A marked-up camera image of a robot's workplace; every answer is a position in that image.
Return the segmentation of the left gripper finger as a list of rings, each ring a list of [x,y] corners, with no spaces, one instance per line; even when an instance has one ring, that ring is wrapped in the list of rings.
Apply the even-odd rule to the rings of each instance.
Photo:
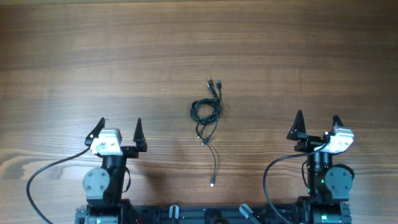
[[[93,143],[93,140],[95,138],[98,138],[100,131],[105,127],[105,118],[102,117],[97,125],[92,129],[92,131],[87,135],[87,137],[85,138],[85,145],[86,146],[91,146],[91,144]]]
[[[142,129],[142,120],[140,118],[137,120],[133,141],[136,143],[136,148],[139,152],[147,151],[147,143]]]

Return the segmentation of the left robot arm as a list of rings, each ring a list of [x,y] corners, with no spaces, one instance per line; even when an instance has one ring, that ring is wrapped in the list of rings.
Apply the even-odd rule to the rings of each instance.
[[[141,223],[140,215],[133,209],[130,200],[122,198],[122,194],[131,186],[128,182],[123,187],[124,175],[130,174],[127,160],[137,159],[140,152],[147,151],[142,121],[137,120],[133,146],[122,146],[120,130],[106,129],[105,122],[105,118],[101,118],[85,138],[85,145],[92,154],[102,158],[102,164],[89,170],[83,178],[87,206],[76,211],[75,223]]]

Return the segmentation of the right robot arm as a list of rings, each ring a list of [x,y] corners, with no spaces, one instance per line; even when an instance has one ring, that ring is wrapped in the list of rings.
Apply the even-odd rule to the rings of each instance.
[[[347,165],[334,164],[333,156],[345,152],[353,143],[352,129],[343,125],[334,115],[332,129],[323,136],[311,136],[305,129],[302,111],[297,111],[295,121],[287,135],[288,140],[297,142],[296,152],[307,157],[308,196],[300,196],[295,203],[292,223],[334,223],[352,222],[347,201],[353,185],[354,171]]]

